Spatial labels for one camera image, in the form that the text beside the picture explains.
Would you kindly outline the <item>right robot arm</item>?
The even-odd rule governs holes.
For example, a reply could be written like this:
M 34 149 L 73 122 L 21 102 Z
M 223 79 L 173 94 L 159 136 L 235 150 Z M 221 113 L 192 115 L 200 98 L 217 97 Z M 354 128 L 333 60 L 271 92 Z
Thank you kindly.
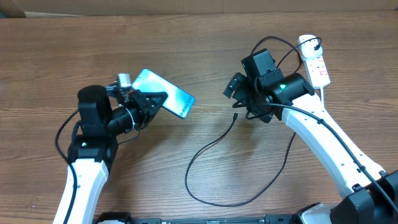
M 224 95 L 245 107 L 247 119 L 273 117 L 294 130 L 330 174 L 342 200 L 316 203 L 295 215 L 297 223 L 397 223 L 397 172 L 370 159 L 328 114 L 299 73 L 284 76 L 264 49 L 241 61 Z

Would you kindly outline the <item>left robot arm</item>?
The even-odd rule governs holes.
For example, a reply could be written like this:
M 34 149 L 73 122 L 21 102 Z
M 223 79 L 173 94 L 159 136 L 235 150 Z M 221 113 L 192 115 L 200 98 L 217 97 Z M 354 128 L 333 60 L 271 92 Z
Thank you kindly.
M 168 97 L 164 91 L 142 92 L 122 87 L 91 85 L 78 94 L 80 115 L 66 154 L 67 181 L 54 223 L 91 223 L 96 205 L 118 151 L 117 136 L 141 131 Z

